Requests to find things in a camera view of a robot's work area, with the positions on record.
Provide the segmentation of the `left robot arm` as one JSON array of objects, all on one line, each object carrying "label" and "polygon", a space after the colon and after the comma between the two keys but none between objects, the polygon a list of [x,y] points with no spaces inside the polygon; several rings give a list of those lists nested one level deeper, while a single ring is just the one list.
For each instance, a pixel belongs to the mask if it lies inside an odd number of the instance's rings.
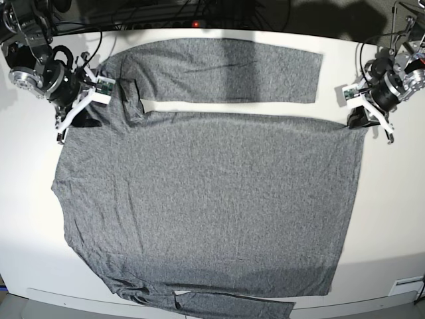
[{"label": "left robot arm", "polygon": [[391,32],[385,56],[361,63],[361,106],[350,115],[351,129],[381,126],[390,143],[394,129],[391,112],[424,89],[424,14],[408,16],[403,31]]}]

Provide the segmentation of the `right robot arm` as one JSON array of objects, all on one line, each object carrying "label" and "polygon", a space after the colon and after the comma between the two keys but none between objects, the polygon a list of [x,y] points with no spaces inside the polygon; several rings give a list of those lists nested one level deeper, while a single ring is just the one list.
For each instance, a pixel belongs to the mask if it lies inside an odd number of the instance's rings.
[{"label": "right robot arm", "polygon": [[1,52],[10,68],[9,80],[18,88],[50,102],[55,109],[57,141],[64,143],[69,127],[100,127],[87,107],[107,105],[115,81],[90,68],[92,54],[74,56],[64,45],[52,47],[65,25],[71,1],[2,1]]}]

